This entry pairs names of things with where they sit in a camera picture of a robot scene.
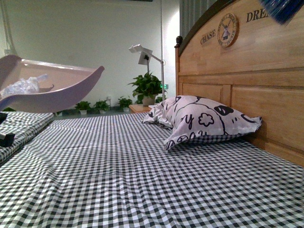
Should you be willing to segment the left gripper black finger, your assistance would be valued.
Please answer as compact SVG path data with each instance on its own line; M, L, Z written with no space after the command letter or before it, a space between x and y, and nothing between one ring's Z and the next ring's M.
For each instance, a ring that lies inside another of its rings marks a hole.
M13 144L15 134L0 134L0 146L1 147L10 147Z

